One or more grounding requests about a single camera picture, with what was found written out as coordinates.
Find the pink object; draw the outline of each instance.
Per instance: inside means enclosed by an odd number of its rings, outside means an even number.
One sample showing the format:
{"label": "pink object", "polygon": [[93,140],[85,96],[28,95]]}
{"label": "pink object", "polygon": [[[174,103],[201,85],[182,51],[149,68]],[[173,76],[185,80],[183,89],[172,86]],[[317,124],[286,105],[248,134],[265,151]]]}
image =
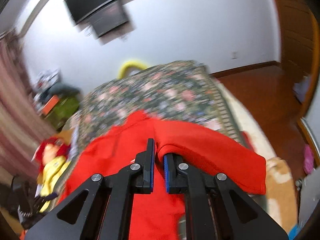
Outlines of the pink object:
{"label": "pink object", "polygon": [[313,162],[314,157],[311,151],[311,148],[308,144],[304,147],[304,162],[303,162],[303,169],[306,174],[311,174],[313,172]]}

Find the wall outlet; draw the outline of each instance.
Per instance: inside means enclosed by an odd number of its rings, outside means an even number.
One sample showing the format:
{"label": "wall outlet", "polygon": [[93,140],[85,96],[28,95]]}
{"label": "wall outlet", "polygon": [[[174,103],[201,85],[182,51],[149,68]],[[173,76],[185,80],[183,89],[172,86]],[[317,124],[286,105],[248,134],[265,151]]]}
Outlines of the wall outlet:
{"label": "wall outlet", "polygon": [[238,58],[238,52],[237,51],[231,52],[231,59],[236,59],[236,58]]}

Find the wooden floor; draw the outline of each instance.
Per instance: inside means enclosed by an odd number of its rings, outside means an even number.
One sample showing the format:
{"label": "wooden floor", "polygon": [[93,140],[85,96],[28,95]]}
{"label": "wooden floor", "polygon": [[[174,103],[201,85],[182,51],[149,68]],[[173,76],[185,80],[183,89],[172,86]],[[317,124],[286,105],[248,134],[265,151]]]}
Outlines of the wooden floor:
{"label": "wooden floor", "polygon": [[250,111],[277,156],[287,161],[293,179],[304,177],[305,142],[296,125],[301,105],[293,95],[293,81],[278,66],[236,73],[219,80]]}

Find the orange box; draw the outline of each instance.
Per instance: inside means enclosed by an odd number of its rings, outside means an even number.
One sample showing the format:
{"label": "orange box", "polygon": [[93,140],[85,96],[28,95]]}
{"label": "orange box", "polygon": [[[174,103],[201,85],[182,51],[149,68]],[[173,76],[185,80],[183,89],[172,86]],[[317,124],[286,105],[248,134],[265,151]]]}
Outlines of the orange box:
{"label": "orange box", "polygon": [[59,98],[54,95],[50,100],[45,104],[45,106],[42,109],[42,113],[44,115],[47,115],[51,109],[59,102]]}

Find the baseboard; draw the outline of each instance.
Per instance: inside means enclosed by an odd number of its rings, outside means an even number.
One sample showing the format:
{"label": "baseboard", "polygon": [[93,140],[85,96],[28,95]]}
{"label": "baseboard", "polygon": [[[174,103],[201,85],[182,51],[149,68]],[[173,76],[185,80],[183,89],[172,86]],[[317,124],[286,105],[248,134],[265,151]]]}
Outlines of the baseboard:
{"label": "baseboard", "polygon": [[300,132],[302,133],[303,137],[309,144],[314,154],[316,165],[319,167],[320,166],[320,150],[306,120],[302,117],[298,119],[297,124],[298,124],[298,127],[300,128]]}
{"label": "baseboard", "polygon": [[274,66],[274,65],[279,65],[279,62],[277,61],[268,61],[268,62],[262,62],[262,63],[257,63],[257,64],[253,64],[253,65],[247,65],[247,66],[242,66],[242,67],[236,67],[236,68],[231,68],[231,69],[227,69],[227,70],[222,70],[216,73],[212,73],[210,74],[212,77],[215,78],[220,78],[220,77],[225,77],[228,75],[232,75],[232,74],[236,74],[236,73],[240,73],[243,71],[248,71],[248,70],[253,70],[253,69],[257,69],[257,68],[262,68],[262,67],[268,67],[268,66]]}

